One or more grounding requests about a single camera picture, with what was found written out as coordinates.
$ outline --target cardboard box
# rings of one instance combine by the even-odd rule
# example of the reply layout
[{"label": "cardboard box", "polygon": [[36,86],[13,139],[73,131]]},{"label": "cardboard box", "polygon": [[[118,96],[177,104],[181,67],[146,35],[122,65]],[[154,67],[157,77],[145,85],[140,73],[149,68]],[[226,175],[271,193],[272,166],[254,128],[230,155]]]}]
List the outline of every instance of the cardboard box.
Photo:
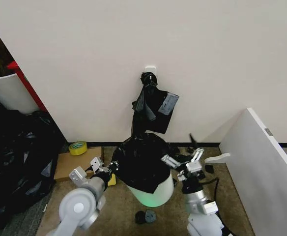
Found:
[{"label": "cardboard box", "polygon": [[[70,180],[69,174],[78,166],[81,166],[84,170],[90,167],[90,161],[95,157],[101,157],[103,159],[102,147],[89,148],[84,154],[79,156],[72,156],[69,152],[58,155],[57,167],[54,175],[54,179],[57,182]],[[87,176],[93,175],[93,171],[88,171]]]}]

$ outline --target roll of tape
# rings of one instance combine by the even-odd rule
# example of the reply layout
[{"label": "roll of tape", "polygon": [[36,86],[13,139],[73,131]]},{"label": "roll of tape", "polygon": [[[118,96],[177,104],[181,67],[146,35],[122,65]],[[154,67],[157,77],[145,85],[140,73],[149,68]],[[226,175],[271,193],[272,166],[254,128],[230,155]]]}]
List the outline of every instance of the roll of tape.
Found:
[{"label": "roll of tape", "polygon": [[78,156],[87,151],[87,146],[85,141],[78,141],[69,146],[69,152],[73,156]]}]

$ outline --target carpet floor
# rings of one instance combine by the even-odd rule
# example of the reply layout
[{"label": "carpet floor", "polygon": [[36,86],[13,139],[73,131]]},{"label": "carpet floor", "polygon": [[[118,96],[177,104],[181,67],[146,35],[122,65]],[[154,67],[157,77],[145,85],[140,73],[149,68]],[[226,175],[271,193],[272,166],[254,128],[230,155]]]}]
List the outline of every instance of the carpet floor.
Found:
[{"label": "carpet floor", "polygon": [[[104,148],[105,164],[110,161],[114,149],[115,147]],[[187,154],[184,147],[180,148],[180,151],[182,154]],[[219,154],[221,153],[217,147],[206,147],[202,160]],[[220,178],[217,204],[225,225],[237,235],[254,235],[227,167],[225,164],[215,164],[214,169],[214,174],[206,174],[206,180],[214,177]],[[117,180],[115,186],[110,186],[106,190],[107,202],[96,222],[88,231],[76,230],[75,235],[187,236],[188,214],[184,208],[181,187],[181,183],[178,183],[171,199],[164,205],[149,208],[140,204],[126,185]],[[13,216],[6,227],[0,230],[0,236],[45,236],[46,233],[58,226],[59,203],[74,188],[75,185],[70,181],[57,183],[48,196],[27,211]],[[213,199],[214,183],[206,185],[204,190]],[[146,209],[152,209],[157,213],[156,222],[143,225],[135,224],[135,213]]]}]

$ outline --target black cable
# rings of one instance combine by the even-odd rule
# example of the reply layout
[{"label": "black cable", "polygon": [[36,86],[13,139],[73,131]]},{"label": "black cable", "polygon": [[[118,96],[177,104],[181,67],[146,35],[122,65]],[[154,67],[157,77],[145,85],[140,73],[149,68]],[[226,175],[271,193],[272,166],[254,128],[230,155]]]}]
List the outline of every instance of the black cable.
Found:
[{"label": "black cable", "polygon": [[[212,180],[209,180],[209,181],[206,181],[206,182],[200,182],[202,185],[207,185],[207,184],[211,184],[213,182],[216,182],[216,185],[214,187],[214,195],[213,195],[213,199],[215,202],[217,202],[217,191],[218,191],[218,184],[219,184],[219,181],[220,179],[218,177],[212,179]],[[230,233],[233,235],[233,236],[236,236],[235,233],[233,233],[226,225],[225,223],[223,222],[222,218],[221,218],[221,215],[219,214],[219,212],[217,211],[216,212],[217,216],[219,217],[219,219],[221,220],[222,224],[224,225],[224,228],[225,228],[225,232],[226,232],[226,235],[229,235]]]}]

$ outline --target white cylinder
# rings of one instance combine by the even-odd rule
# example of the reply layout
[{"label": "white cylinder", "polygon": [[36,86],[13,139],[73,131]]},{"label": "white cylinder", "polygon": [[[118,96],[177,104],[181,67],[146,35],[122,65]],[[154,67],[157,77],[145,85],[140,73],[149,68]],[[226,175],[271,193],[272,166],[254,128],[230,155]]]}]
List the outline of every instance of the white cylinder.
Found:
[{"label": "white cylinder", "polygon": [[132,191],[138,201],[147,207],[158,207],[163,205],[170,199],[174,190],[171,172],[169,177],[158,185],[154,193],[146,193],[130,186],[127,187]]},{"label": "white cylinder", "polygon": [[0,102],[5,108],[23,114],[39,110],[17,74],[0,77]]}]

